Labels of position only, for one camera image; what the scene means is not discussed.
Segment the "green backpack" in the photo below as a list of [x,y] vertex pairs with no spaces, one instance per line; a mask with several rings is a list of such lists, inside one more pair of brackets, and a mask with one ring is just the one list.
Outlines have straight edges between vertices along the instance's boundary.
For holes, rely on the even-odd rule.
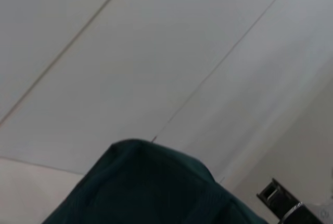
[[44,224],[266,223],[198,160],[141,140],[111,145]]

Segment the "dark green fabric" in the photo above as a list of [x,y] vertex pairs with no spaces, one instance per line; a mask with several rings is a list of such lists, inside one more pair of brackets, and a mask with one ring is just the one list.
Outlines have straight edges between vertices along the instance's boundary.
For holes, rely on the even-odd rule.
[[264,224],[198,160],[141,140],[112,145],[44,224]]

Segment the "ceiling panel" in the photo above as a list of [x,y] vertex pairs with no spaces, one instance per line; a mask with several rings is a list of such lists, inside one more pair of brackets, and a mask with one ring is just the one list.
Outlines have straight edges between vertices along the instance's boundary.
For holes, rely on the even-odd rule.
[[0,0],[0,119],[106,0]]
[[156,142],[246,174],[332,78],[332,17],[332,0],[276,0]]

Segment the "white wall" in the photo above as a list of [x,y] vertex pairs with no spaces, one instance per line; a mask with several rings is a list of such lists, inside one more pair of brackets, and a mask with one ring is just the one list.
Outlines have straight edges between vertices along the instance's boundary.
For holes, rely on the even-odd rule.
[[86,172],[151,140],[273,0],[112,0],[0,129],[0,155]]
[[82,175],[0,158],[0,223],[42,223]]
[[259,215],[276,223],[255,194],[277,179],[300,201],[324,203],[333,169],[333,80],[233,190]]

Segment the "black object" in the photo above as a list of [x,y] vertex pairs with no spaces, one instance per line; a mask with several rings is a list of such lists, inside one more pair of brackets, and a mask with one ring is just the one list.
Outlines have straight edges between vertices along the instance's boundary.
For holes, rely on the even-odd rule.
[[257,197],[283,224],[323,224],[278,181],[272,182]]

